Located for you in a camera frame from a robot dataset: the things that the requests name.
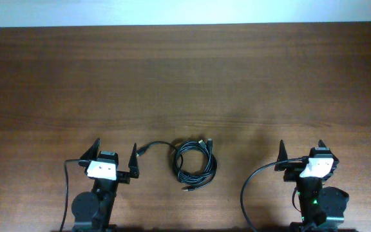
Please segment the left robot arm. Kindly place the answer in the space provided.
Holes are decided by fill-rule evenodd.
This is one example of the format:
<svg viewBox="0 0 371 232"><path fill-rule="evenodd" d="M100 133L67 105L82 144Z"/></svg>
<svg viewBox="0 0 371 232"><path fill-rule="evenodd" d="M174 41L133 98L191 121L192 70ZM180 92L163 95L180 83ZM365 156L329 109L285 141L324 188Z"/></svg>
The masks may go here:
<svg viewBox="0 0 371 232"><path fill-rule="evenodd" d="M100 139L78 160L85 174L94 180L90 191L78 194L72 204L74 216L73 231L77 232L116 232L117 227L110 223L117 188L119 184L129 184L131 179L139 178L137 145L128 162L128 171L119 171L119 156L112 151L100 150Z"/></svg>

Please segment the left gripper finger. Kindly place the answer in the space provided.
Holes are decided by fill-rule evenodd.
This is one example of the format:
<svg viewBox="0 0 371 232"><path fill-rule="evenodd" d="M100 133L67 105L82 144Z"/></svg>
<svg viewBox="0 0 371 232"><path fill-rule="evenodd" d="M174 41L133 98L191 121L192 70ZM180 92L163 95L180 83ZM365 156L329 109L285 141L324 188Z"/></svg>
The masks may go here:
<svg viewBox="0 0 371 232"><path fill-rule="evenodd" d="M128 163L128 168L130 173L138 173L138 160L137 160L137 144L134 143L133 150L131 152L131 156Z"/></svg>
<svg viewBox="0 0 371 232"><path fill-rule="evenodd" d="M100 138L97 138L93 145L80 157L81 160L95 160L99 153Z"/></svg>

